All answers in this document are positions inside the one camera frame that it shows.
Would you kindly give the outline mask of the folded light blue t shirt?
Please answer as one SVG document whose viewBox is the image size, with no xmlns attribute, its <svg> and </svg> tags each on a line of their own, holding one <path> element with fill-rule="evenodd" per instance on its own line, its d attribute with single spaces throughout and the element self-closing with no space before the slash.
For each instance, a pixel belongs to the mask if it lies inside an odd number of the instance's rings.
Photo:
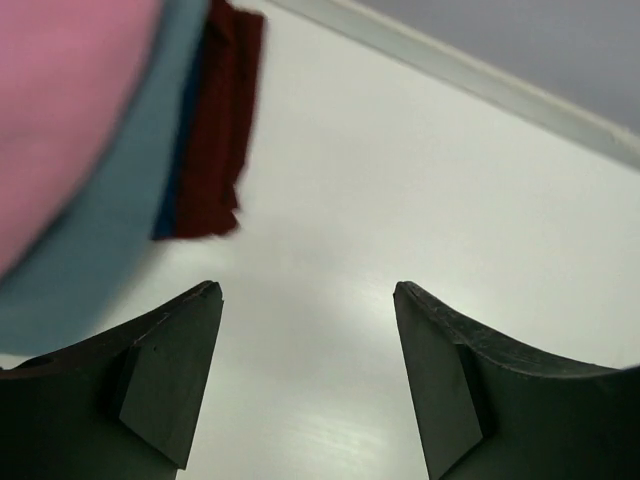
<svg viewBox="0 0 640 480">
<path fill-rule="evenodd" d="M 150 247 L 208 10 L 168 2 L 151 65 L 96 173 L 1 282 L 2 354 L 37 356 L 85 338 Z"/>
</svg>

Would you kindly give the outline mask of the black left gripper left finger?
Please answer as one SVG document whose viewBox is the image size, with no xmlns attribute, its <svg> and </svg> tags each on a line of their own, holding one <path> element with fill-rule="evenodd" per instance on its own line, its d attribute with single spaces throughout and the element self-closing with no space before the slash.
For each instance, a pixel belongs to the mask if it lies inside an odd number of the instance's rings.
<svg viewBox="0 0 640 480">
<path fill-rule="evenodd" d="M 223 310 L 205 281 L 1 373 L 5 479 L 165 479 L 187 467 Z"/>
</svg>

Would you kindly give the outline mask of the pink t shirt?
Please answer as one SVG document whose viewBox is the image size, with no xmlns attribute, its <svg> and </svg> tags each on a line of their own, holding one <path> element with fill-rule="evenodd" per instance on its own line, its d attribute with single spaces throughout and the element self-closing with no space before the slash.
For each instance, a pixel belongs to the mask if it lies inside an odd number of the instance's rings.
<svg viewBox="0 0 640 480">
<path fill-rule="evenodd" d="M 1 4 L 1 270 L 85 183 L 146 64 L 161 1 Z"/>
</svg>

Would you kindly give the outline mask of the folded dark red t shirt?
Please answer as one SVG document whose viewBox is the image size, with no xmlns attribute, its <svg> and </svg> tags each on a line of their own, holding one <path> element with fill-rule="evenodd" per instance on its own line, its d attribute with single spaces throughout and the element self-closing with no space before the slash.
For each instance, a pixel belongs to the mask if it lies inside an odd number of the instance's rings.
<svg viewBox="0 0 640 480">
<path fill-rule="evenodd" d="M 248 155 L 265 18 L 213 1 L 206 21 L 195 112 L 182 157 L 171 236 L 224 236 L 238 226 L 237 183 Z"/>
</svg>

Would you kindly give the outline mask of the folded dark blue t shirt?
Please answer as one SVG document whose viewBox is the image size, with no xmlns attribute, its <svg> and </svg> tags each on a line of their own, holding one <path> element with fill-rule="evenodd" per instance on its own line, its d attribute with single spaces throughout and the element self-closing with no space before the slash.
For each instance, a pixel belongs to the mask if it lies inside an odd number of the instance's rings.
<svg viewBox="0 0 640 480">
<path fill-rule="evenodd" d="M 174 137 L 171 169 L 166 182 L 163 201 L 158 211 L 152 233 L 152 239 L 154 241 L 171 239 L 174 236 L 179 180 L 183 156 L 191 132 L 197 103 L 203 49 L 204 38 L 201 38 L 191 59 L 188 74 L 183 85 L 178 123 Z"/>
</svg>

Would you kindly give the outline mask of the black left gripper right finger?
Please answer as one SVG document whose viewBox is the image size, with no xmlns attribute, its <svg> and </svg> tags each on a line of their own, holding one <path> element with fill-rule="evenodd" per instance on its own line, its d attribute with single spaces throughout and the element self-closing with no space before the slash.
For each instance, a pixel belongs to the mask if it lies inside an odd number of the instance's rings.
<svg viewBox="0 0 640 480">
<path fill-rule="evenodd" d="M 393 294 L 432 479 L 635 479 L 639 370 L 551 354 L 447 306 Z"/>
</svg>

